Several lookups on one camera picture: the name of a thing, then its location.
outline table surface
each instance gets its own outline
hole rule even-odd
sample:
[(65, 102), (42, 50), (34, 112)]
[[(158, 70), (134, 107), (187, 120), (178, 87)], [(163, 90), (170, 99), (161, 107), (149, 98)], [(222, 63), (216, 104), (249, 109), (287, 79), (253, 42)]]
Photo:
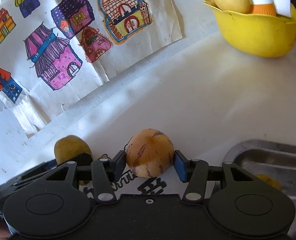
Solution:
[(156, 128), (188, 158), (210, 165), (247, 139), (296, 145), (296, 45), (280, 59), (239, 52), (215, 33), (202, 2), (174, 0), (182, 40), (99, 87), (34, 137), (0, 111), (0, 184), (53, 159), (54, 143), (69, 134), (83, 138), (95, 157), (112, 157), (139, 130)]

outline pink house drawing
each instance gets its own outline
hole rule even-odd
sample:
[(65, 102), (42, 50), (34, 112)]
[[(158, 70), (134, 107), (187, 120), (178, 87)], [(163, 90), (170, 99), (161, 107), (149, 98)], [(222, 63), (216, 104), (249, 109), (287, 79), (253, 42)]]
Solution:
[(80, 44), (89, 62), (95, 62), (112, 47), (112, 42), (100, 34), (99, 29), (94, 29), (89, 26), (82, 31)]
[(62, 0), (51, 10), (51, 16), (69, 40), (95, 20), (92, 6), (87, 0)]
[(27, 57), (35, 65), (37, 77), (53, 90), (58, 90), (74, 78), (82, 61), (69, 40), (57, 37), (52, 29), (41, 24), (24, 40)]

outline yellow bowl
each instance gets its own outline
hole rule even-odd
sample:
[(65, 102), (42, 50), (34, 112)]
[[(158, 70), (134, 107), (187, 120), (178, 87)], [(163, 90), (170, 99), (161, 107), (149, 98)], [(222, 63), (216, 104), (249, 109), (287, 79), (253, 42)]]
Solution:
[(261, 57), (281, 57), (296, 42), (296, 9), (292, 18), (263, 14), (242, 14), (211, 7), (222, 36), (235, 48)]

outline striped house drawing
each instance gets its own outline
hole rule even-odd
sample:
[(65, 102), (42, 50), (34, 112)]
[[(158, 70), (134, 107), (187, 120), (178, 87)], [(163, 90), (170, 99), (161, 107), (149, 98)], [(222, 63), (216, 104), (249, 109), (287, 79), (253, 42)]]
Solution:
[(5, 37), (13, 30), (15, 26), (16, 24), (9, 15), (8, 11), (2, 8), (0, 10), (0, 43), (3, 42)]

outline paper sheet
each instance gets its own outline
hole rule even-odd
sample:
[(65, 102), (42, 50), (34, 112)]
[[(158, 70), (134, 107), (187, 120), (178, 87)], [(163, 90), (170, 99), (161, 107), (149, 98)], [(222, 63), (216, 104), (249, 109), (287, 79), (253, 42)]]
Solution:
[(0, 0), (0, 99), (33, 135), (180, 38), (172, 0)]

